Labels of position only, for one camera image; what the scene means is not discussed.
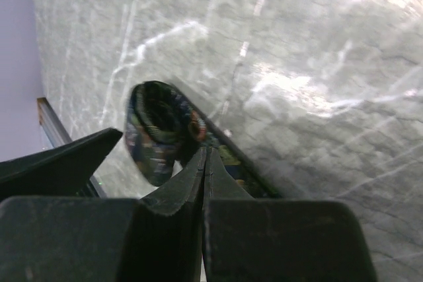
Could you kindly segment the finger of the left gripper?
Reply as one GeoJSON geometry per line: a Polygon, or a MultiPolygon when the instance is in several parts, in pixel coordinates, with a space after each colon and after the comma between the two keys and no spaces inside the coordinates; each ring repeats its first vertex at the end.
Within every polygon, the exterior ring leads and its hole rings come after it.
{"type": "Polygon", "coordinates": [[[55,149],[2,162],[1,197],[74,196],[121,137],[121,131],[107,128],[55,149]]]}

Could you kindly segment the dark patterned necktie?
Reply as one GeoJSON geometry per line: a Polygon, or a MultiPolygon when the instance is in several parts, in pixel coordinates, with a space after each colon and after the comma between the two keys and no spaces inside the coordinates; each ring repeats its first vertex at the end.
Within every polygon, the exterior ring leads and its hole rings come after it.
{"type": "Polygon", "coordinates": [[[128,98],[126,148],[142,176],[155,187],[185,167],[201,146],[217,150],[229,175],[255,198],[281,198],[251,160],[175,86],[136,84],[128,98]]]}

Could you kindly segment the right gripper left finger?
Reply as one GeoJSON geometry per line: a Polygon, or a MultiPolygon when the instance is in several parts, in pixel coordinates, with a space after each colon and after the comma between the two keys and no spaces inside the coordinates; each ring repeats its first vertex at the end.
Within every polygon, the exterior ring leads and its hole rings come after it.
{"type": "Polygon", "coordinates": [[[1,280],[199,281],[206,157],[141,199],[6,199],[1,280]]]}

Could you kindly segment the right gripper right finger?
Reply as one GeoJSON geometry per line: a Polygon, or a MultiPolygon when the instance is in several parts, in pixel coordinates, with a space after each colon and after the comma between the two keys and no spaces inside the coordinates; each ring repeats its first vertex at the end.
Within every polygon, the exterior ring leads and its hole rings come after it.
{"type": "Polygon", "coordinates": [[[357,217],[335,201],[255,199],[211,148],[204,184],[208,281],[375,281],[357,217]]]}

